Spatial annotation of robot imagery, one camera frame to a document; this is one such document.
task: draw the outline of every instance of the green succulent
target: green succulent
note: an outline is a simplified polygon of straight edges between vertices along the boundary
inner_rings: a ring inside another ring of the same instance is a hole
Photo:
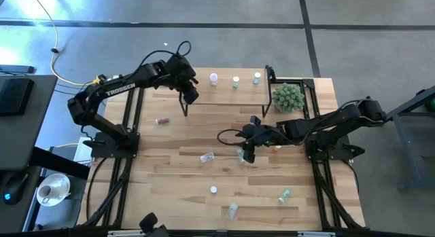
[[[272,99],[282,113],[304,109],[304,95],[296,85],[283,84],[272,92]]]

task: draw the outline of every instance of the robotic arm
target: robotic arm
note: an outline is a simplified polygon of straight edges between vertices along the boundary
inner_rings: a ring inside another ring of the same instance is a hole
[[[192,104],[198,98],[194,84],[195,71],[181,54],[173,54],[165,62],[147,63],[141,65],[134,73],[107,80],[100,76],[100,83],[89,85],[83,92],[68,100],[68,109],[73,121],[81,126],[91,125],[114,140],[117,147],[130,147],[134,139],[127,129],[121,125],[112,124],[97,114],[100,103],[111,96],[126,92],[133,88],[155,88],[159,86],[175,89],[184,95],[184,100]]]
[[[255,147],[262,145],[302,145],[305,143],[307,157],[311,160],[340,159],[348,160],[362,153],[364,149],[349,145],[345,136],[359,127],[381,126],[385,123],[385,112],[377,101],[367,97],[358,101],[349,101],[336,111],[319,117],[304,120],[288,120],[277,122],[276,126],[261,125],[260,119],[251,116],[250,124],[244,125],[236,136],[245,140],[237,145],[244,149],[243,159],[254,163]]]

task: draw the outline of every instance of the wooden tabletop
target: wooden tabletop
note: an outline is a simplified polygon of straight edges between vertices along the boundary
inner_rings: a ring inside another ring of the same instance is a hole
[[[253,75],[251,70],[246,74]],[[197,69],[197,72],[209,73],[210,69],[203,72]],[[334,111],[337,102],[332,80],[314,80],[320,113]],[[115,124],[121,123],[125,102],[126,93],[112,97],[105,117]],[[140,220],[154,212],[158,224],[165,224],[168,229],[320,230],[313,171],[303,146],[285,146],[277,153],[271,147],[256,148],[256,161],[248,164],[238,162],[237,147],[216,140],[219,131],[241,129],[251,115],[261,117],[261,109],[192,105],[189,116],[184,117],[176,91],[147,89],[139,125],[140,148],[130,175],[122,227],[138,229]],[[157,126],[155,119],[164,117],[170,118],[170,123]],[[262,121],[274,125],[277,121],[300,117],[302,112],[282,114],[272,104]],[[223,138],[235,142],[233,135],[228,133]],[[202,164],[200,156],[209,151],[215,154],[214,161]],[[97,162],[92,165],[90,176]],[[97,173],[90,199],[91,213],[107,194],[113,162],[108,159]],[[338,199],[364,225],[352,171],[337,161],[331,161],[331,169]],[[211,186],[217,187],[216,195],[211,194]],[[286,188],[292,190],[292,195],[280,204],[278,197]],[[232,221],[225,218],[231,203],[239,205]],[[328,200],[326,206],[332,223]],[[85,221],[85,209],[86,195],[77,223]],[[116,209],[112,209],[112,221]]]
[[[193,105],[267,105],[269,104],[266,69],[195,68],[200,94]],[[254,73],[260,82],[254,84]],[[217,74],[217,85],[210,86],[210,74]],[[232,78],[239,77],[239,87],[232,87]]]

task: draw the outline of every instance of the mug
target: mug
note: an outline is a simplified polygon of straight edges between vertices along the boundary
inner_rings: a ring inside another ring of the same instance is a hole
[[[43,198],[42,203],[47,203],[50,199],[57,198],[59,192],[55,187],[44,185],[39,188],[38,196]]]

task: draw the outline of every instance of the concrete floor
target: concrete floor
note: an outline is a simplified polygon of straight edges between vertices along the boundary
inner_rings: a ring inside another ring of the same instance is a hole
[[[302,24],[299,0],[41,0],[55,20]],[[435,24],[435,0],[307,0],[312,24]],[[4,0],[0,20],[46,19],[34,0]],[[128,73],[148,52],[192,42],[195,67],[263,67],[279,76],[312,77],[304,29],[59,28],[61,75],[88,81]],[[313,31],[322,77],[331,77],[339,103],[371,95],[385,111],[435,84],[434,31]],[[0,26],[1,64],[33,65],[51,74],[54,30]],[[166,59],[155,55],[150,60]],[[67,88],[58,90],[74,92]],[[66,102],[55,93],[37,145],[78,140]],[[351,142],[366,153],[356,158],[362,210],[374,230],[435,235],[435,191],[399,192],[411,180],[393,124],[362,128]]]

